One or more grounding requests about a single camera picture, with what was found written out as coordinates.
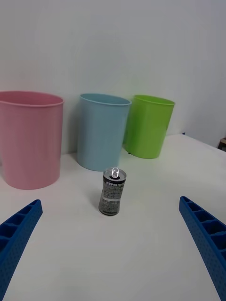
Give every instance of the can lid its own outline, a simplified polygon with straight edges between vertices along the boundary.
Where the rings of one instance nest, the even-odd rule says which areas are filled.
[[[126,173],[117,167],[111,167],[104,171],[104,177],[108,180],[113,180],[116,182],[123,181],[126,179]]]

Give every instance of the white wall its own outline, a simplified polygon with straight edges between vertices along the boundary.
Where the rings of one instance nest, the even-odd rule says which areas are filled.
[[[0,89],[61,95],[63,152],[76,148],[84,92],[172,99],[168,134],[216,146],[226,133],[225,12],[225,0],[1,0]]]

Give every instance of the green bucket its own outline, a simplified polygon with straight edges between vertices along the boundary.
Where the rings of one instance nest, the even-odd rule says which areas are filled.
[[[126,151],[140,158],[157,158],[174,105],[164,98],[135,95],[127,122]]]

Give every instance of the plastic bucket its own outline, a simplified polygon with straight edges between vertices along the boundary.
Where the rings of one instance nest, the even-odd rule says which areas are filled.
[[[125,140],[126,151],[140,158],[157,158],[175,103],[148,95],[135,95]]]
[[[131,101],[104,94],[82,94],[78,163],[103,171],[119,163]]]
[[[58,179],[63,103],[50,94],[0,92],[0,155],[10,186],[36,189]]]

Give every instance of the pink bucket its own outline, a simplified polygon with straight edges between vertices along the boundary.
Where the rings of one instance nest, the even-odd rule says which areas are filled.
[[[10,186],[37,189],[59,178],[63,103],[50,94],[0,92],[0,155]]]

